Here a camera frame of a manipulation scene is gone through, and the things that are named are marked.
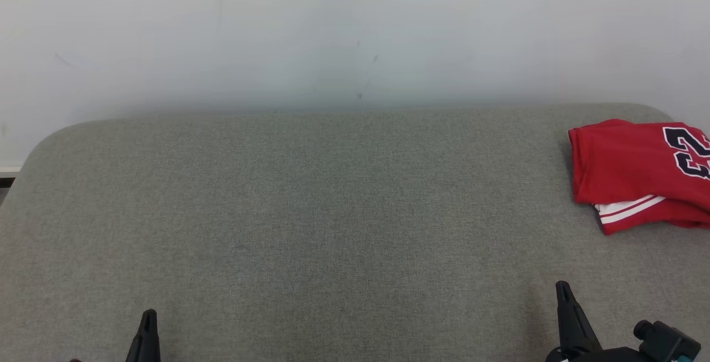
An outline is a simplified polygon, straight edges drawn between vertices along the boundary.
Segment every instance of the gray fabric surface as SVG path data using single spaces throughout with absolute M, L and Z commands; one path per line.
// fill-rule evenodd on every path
M 604 236 L 567 130 L 631 104 L 128 119 L 44 140 L 0 206 L 0 360 L 529 360 L 569 281 L 602 346 L 710 346 L 710 231 Z

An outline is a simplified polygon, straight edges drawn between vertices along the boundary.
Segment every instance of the baseboard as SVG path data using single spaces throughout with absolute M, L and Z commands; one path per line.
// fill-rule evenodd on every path
M 21 167 L 0 167 L 0 178 L 17 177 Z

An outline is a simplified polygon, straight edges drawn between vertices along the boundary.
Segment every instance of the fabric texture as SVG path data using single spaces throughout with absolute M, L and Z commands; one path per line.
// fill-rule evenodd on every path
M 710 227 L 710 143 L 680 122 L 612 119 L 570 130 L 575 201 L 593 203 L 604 233 L 668 221 Z
M 2 201 L 5 200 L 5 196 L 7 196 L 7 191 L 9 188 L 7 187 L 0 187 L 0 205 L 2 205 Z
M 568 281 L 601 345 L 710 344 L 710 231 L 604 236 L 568 129 L 632 104 L 107 120 L 41 142 L 0 206 L 0 360 L 522 360 Z

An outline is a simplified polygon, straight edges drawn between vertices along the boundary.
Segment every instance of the white stripe trim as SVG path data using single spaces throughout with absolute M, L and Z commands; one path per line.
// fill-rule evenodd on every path
M 641 201 L 651 200 L 654 197 L 654 195 L 647 195 L 633 201 L 621 201 L 620 203 L 611 203 L 610 205 L 594 205 L 594 208 L 599 211 L 599 215 L 609 215 L 609 213 L 624 210 L 624 208 L 629 208 L 630 206 L 640 203 Z
M 617 213 L 616 215 L 602 216 L 601 223 L 604 223 L 604 224 L 613 223 L 616 221 L 620 221 L 622 219 L 629 218 L 629 216 L 636 215 L 637 213 L 639 213 L 643 210 L 646 210 L 647 208 L 650 208 L 651 206 L 657 205 L 657 203 L 660 203 L 663 200 L 665 200 L 665 197 L 655 196 L 651 200 L 641 203 L 640 205 L 637 205 L 634 208 L 631 208 L 630 210 L 626 210 L 624 212 Z

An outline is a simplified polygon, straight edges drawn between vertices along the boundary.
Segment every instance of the gray couch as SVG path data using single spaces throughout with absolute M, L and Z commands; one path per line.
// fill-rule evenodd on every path
M 0 206 L 0 360 L 529 360 L 570 282 L 602 346 L 710 346 L 710 231 L 604 236 L 567 130 L 632 104 L 107 120 L 32 152 Z

